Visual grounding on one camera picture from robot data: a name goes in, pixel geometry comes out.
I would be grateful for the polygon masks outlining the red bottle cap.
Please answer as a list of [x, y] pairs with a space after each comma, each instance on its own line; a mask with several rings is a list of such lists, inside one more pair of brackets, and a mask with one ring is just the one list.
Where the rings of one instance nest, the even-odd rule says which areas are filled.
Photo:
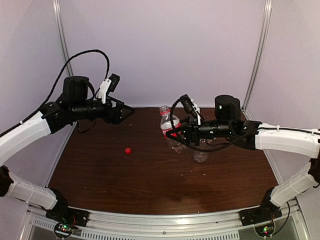
[[130, 155], [132, 153], [132, 150], [131, 150], [131, 148], [127, 147], [127, 148], [125, 148], [124, 152], [126, 155]]

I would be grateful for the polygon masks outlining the clear cola bottle red label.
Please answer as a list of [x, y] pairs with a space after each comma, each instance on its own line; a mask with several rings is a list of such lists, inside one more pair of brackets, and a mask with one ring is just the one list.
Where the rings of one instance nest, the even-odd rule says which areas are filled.
[[166, 139], [168, 147], [172, 151], [180, 154], [186, 147], [182, 143], [180, 143], [174, 139], [168, 138], [166, 136], [166, 132], [171, 131], [173, 129], [172, 124], [171, 124], [171, 120], [170, 120], [170, 112], [171, 111], [167, 105], [163, 105], [159, 108], [159, 113], [161, 116], [160, 129], [162, 131], [164, 138]]

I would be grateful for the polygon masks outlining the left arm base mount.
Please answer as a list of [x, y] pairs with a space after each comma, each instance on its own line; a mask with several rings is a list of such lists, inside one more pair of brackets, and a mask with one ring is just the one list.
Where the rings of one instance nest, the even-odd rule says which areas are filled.
[[55, 194], [57, 202], [52, 209], [44, 209], [45, 216], [72, 230], [77, 230], [78, 227], [86, 227], [89, 212], [70, 207], [68, 201], [57, 189], [51, 187], [49, 189]]

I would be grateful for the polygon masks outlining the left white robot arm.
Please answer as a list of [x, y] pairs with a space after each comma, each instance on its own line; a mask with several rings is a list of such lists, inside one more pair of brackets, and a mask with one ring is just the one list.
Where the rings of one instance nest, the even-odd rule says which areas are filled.
[[88, 77], [71, 76], [64, 79], [62, 93], [56, 101], [40, 107], [33, 116], [0, 138], [0, 195], [12, 197], [51, 210], [61, 222], [72, 218], [72, 211], [57, 190], [44, 188], [22, 179], [9, 171], [5, 162], [39, 139], [53, 135], [80, 120], [93, 123], [102, 119], [118, 125], [135, 113], [135, 109], [109, 96], [120, 77], [112, 74], [95, 91]]

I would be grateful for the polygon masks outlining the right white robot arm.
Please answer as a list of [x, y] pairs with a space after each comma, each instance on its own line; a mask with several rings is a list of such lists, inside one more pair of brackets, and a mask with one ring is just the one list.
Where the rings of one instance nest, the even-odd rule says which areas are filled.
[[214, 99], [214, 119], [204, 119], [195, 101], [182, 95], [187, 118], [175, 123], [169, 112], [169, 129], [164, 135], [186, 147], [201, 151], [200, 141], [226, 138], [228, 143], [207, 153], [223, 150], [231, 145], [247, 150], [277, 150], [304, 155], [309, 162], [290, 179], [268, 190], [256, 210], [259, 220], [268, 220], [277, 209], [292, 198], [320, 184], [320, 131], [270, 125], [254, 120], [241, 119], [239, 99], [231, 95], [219, 95]]

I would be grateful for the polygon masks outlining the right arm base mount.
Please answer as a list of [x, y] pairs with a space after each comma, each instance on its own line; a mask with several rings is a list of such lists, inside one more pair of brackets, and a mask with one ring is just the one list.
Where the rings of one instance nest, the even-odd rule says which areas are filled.
[[276, 232], [274, 220], [283, 215], [280, 207], [271, 203], [273, 189], [272, 187], [265, 193], [258, 207], [247, 208], [239, 212], [242, 226], [254, 225], [255, 233], [262, 238], [271, 237]]

